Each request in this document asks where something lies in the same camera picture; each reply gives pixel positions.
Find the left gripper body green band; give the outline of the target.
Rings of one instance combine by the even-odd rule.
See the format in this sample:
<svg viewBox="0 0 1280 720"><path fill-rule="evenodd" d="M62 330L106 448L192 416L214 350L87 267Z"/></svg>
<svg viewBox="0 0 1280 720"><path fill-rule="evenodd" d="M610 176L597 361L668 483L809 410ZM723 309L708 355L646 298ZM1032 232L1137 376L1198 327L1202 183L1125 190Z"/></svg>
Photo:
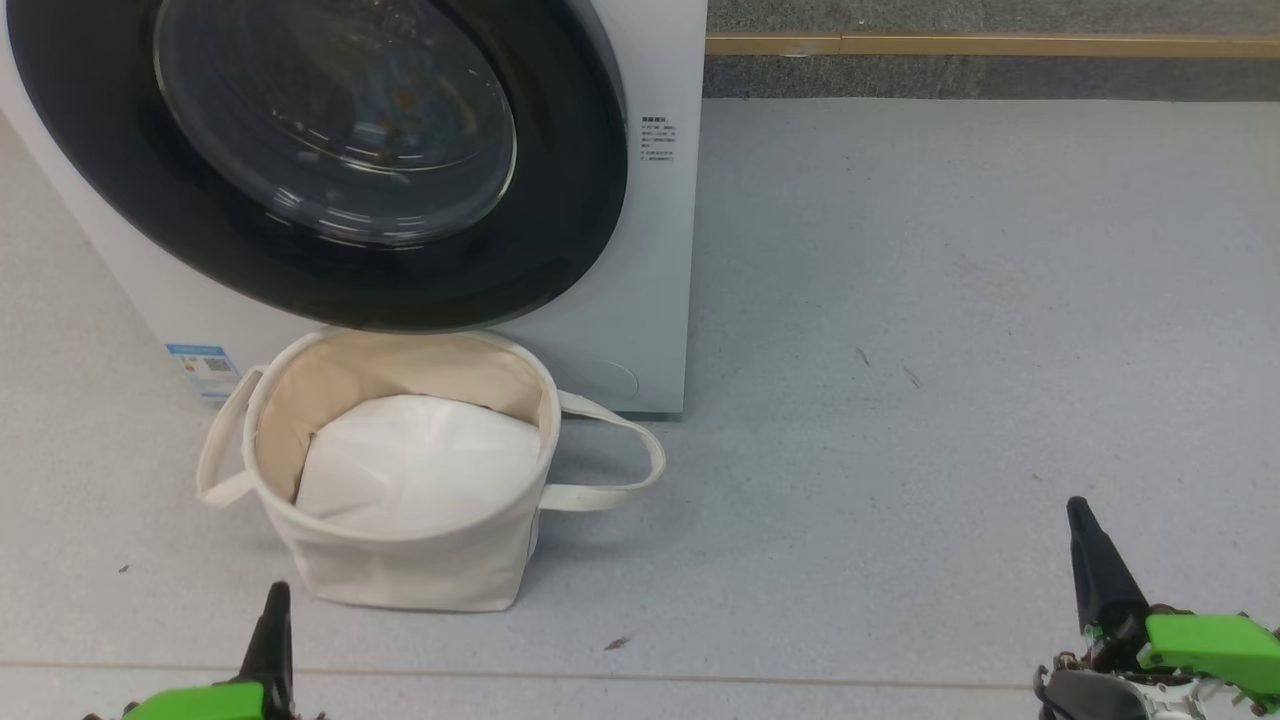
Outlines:
<svg viewBox="0 0 1280 720"><path fill-rule="evenodd" d="M259 683L192 685L157 692L132 703L120 720L268 720Z"/></svg>

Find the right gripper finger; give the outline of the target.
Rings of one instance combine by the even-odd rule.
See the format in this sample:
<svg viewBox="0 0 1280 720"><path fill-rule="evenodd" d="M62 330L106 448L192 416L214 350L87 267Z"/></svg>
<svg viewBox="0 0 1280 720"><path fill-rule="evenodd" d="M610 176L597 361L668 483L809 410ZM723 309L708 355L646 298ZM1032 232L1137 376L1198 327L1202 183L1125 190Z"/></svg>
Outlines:
<svg viewBox="0 0 1280 720"><path fill-rule="evenodd" d="M1082 633L1110 638L1146 634L1151 605L1083 497L1068 501L1071 571Z"/></svg>

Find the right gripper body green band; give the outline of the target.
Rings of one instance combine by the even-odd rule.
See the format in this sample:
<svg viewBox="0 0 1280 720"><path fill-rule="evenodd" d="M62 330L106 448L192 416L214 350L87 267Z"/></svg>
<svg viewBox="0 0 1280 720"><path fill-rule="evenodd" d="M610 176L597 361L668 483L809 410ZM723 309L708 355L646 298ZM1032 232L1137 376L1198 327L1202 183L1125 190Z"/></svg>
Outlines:
<svg viewBox="0 0 1280 720"><path fill-rule="evenodd" d="M1146 632L1144 669L1188 669L1247 694L1280 694L1280 639L1249 618L1152 614Z"/></svg>

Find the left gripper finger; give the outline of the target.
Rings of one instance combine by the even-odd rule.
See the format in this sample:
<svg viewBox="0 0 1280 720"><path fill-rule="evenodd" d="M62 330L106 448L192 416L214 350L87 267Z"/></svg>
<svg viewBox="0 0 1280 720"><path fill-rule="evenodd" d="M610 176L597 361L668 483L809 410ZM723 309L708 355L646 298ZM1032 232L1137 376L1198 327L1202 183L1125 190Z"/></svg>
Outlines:
<svg viewBox="0 0 1280 720"><path fill-rule="evenodd" d="M273 583L239 666L239 682L253 682L264 689L262 716L293 715L291 607L289 584Z"/></svg>

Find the black round glass washer door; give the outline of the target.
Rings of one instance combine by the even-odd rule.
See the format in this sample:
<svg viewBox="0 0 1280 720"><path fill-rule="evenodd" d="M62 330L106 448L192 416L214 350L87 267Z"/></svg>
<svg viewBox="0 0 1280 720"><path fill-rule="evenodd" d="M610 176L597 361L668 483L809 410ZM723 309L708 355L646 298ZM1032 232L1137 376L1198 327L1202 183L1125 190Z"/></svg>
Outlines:
<svg viewBox="0 0 1280 720"><path fill-rule="evenodd" d="M41 126L191 269L360 329L521 316L580 281L627 184L570 0L6 0Z"/></svg>

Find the cream canvas laundry basket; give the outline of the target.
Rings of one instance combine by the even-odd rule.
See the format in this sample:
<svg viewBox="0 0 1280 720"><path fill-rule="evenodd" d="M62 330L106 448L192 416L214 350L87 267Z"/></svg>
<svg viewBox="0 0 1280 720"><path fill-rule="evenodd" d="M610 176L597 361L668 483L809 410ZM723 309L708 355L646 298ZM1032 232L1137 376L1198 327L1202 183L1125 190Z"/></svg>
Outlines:
<svg viewBox="0 0 1280 720"><path fill-rule="evenodd" d="M294 500L314 436L351 409L390 396L490 409L538 429L540 450L517 500L467 527L424 534L347 530ZM552 483L564 414L636 433L649 470L626 486ZM353 606L494 612L508 609L536 547L544 511L617 509L654 484L667 459L646 428L559 389L525 347L486 332L379 334L328 328L244 372L211 425L196 468L198 498L223 509L255 495L306 588Z"/></svg>

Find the white padding in basket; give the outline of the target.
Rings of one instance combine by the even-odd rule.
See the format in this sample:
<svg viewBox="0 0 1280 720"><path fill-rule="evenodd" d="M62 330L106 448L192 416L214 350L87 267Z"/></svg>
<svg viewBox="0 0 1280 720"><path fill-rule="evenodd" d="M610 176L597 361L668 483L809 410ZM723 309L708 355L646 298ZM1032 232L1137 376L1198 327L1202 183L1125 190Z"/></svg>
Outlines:
<svg viewBox="0 0 1280 720"><path fill-rule="evenodd" d="M472 525L517 500L538 464L538 429L430 396L369 400L312 438L294 506L370 534Z"/></svg>

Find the white front-load washing machine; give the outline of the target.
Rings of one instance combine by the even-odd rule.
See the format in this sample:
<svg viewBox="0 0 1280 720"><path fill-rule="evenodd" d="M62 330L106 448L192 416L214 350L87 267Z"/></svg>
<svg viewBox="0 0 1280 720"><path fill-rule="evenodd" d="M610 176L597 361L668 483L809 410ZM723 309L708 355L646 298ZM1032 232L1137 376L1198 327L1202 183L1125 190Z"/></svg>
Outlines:
<svg viewBox="0 0 1280 720"><path fill-rule="evenodd" d="M83 179L20 85L0 0L0 111L161 345L223 347L241 374L323 325L229 290L152 243ZM527 348L556 383L617 413L684 409L707 0L570 0L588 15L623 105L627 184L614 232L588 273L488 329ZM678 131L673 161L637 158L641 117Z"/></svg>

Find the blue energy label sticker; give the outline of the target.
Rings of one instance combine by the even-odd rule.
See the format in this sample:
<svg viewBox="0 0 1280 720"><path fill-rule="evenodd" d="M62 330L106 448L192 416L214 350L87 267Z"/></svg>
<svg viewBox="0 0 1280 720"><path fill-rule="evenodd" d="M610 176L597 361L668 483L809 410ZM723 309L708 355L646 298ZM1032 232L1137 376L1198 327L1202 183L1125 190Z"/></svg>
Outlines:
<svg viewBox="0 0 1280 720"><path fill-rule="evenodd" d="M227 351L215 345L165 345L180 365L198 397L225 401L239 386L242 374Z"/></svg>

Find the wooden baseboard strip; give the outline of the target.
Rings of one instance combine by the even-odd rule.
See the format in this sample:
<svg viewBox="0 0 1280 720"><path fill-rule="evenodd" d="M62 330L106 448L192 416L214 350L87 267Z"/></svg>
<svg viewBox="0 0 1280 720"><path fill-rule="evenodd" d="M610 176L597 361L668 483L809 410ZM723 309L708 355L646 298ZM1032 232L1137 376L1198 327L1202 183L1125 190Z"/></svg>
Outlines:
<svg viewBox="0 0 1280 720"><path fill-rule="evenodd" d="M1069 56L1280 60L1280 35L710 33L708 56Z"/></svg>

